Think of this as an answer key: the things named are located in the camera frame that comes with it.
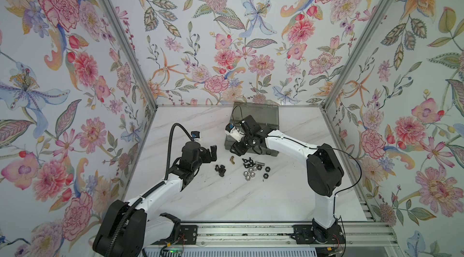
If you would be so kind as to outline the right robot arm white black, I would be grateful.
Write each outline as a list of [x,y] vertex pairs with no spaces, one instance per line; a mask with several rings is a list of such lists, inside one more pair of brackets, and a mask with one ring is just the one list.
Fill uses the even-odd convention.
[[260,126],[252,116],[239,124],[229,123],[225,132],[234,138],[230,152],[242,156],[257,147],[278,151],[306,166],[309,187],[315,193],[315,213],[309,236],[327,244],[341,227],[335,216],[335,190],[341,185],[344,171],[334,149],[328,144],[312,145],[286,135],[270,126]]

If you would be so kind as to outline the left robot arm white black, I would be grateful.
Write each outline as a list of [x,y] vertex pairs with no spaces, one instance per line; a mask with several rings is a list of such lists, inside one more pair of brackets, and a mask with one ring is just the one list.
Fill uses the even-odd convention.
[[178,238],[180,219],[161,207],[184,190],[201,165],[215,162],[217,146],[190,141],[168,169],[167,179],[129,201],[114,201],[103,218],[93,251],[103,257],[137,257],[147,246]]

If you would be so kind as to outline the black wing nut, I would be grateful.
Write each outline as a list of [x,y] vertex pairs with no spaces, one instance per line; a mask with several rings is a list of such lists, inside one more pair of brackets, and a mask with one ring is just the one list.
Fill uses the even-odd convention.
[[243,161],[243,165],[245,169],[252,168],[256,165],[255,162],[251,158],[242,159],[242,161]]

